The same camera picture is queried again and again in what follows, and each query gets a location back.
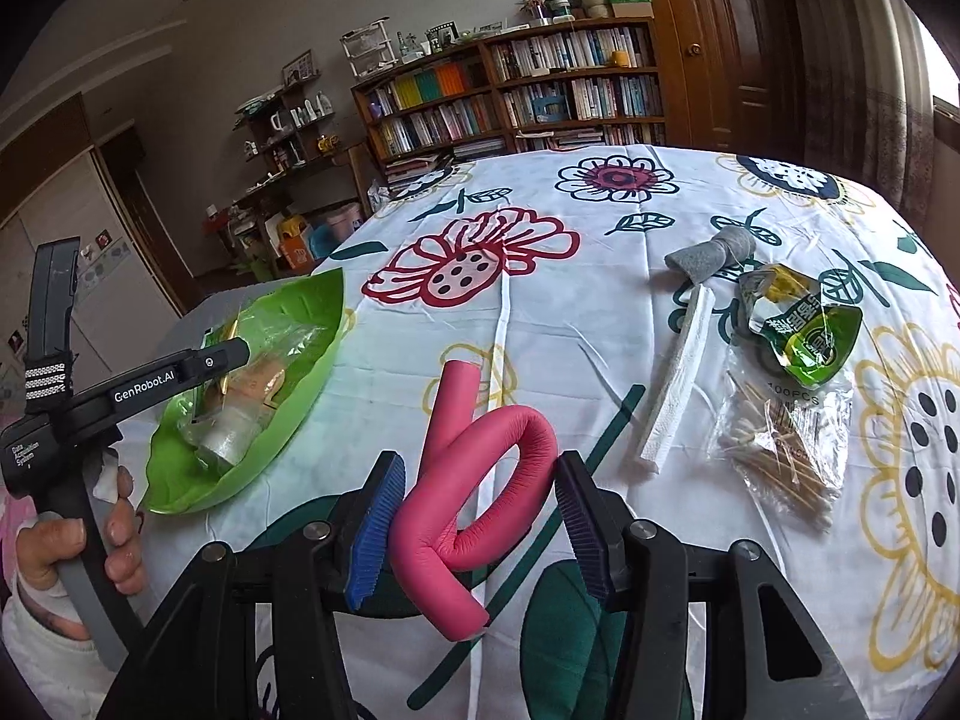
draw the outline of white wardrobe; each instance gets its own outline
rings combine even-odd
[[[89,151],[62,167],[0,227],[0,415],[23,409],[23,322],[37,246],[80,237],[70,328],[74,391],[149,362],[178,319],[131,243]]]

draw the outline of curtain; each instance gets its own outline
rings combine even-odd
[[[933,97],[904,0],[797,0],[806,74],[805,162],[878,191],[923,230]]]

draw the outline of stack of books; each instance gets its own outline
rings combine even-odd
[[[520,86],[512,92],[505,92],[503,103],[514,127],[566,122],[570,118],[568,89],[560,82]]]
[[[397,76],[368,93],[375,119],[390,116],[450,95],[459,95],[483,86],[483,67],[476,62],[445,62],[418,73]]]
[[[501,81],[544,76],[550,70],[583,70],[611,64],[613,52],[627,52],[630,67],[656,64],[650,30],[645,23],[611,29],[556,32],[491,46]]]
[[[664,114],[656,76],[573,79],[570,87],[573,108],[580,121]]]
[[[632,146],[637,143],[663,146],[666,143],[666,127],[663,124],[608,124],[606,127],[570,129],[551,136],[517,138],[517,150],[525,152],[554,148],[563,151],[604,143],[607,146]]]
[[[429,154],[422,157],[401,159],[398,162],[387,165],[387,184],[391,189],[400,189],[411,181],[416,181],[419,177],[427,175],[429,172],[443,170],[444,167],[450,164],[452,159],[449,154]]]
[[[426,146],[445,143],[480,135],[496,130],[487,95],[454,100],[425,111],[387,119],[380,125],[380,136],[390,156],[416,151]]]
[[[473,141],[473,143],[463,143],[462,146],[453,146],[453,155],[459,162],[464,159],[480,159],[490,157],[493,154],[501,153],[507,148],[506,141],[502,138],[483,138],[482,141]]]

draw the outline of person's hand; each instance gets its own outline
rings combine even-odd
[[[140,555],[133,506],[127,499],[133,492],[133,477],[120,466],[117,472],[119,500],[107,518],[104,531],[116,549],[104,564],[107,576],[124,595],[134,595],[146,586],[147,575]],[[21,581],[37,590],[49,590],[56,584],[56,562],[77,557],[86,544],[83,520],[50,519],[24,528],[16,537],[16,562]],[[87,641],[90,634],[82,623],[64,619],[42,608],[27,593],[21,592],[23,605],[48,629],[72,640]]]

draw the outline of pink cloth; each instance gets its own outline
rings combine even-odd
[[[4,495],[3,517],[0,517],[0,547],[3,550],[3,578],[7,586],[13,586],[13,574],[16,573],[16,530],[30,517],[37,516],[34,500],[12,498],[6,490]]]
[[[414,605],[451,641],[474,637],[490,615],[452,571],[469,571],[507,554],[539,514],[550,491],[557,438],[546,418],[506,406],[471,423],[480,371],[443,367],[416,485],[390,528],[390,562]],[[457,512],[513,445],[520,461],[476,522],[456,532]]]

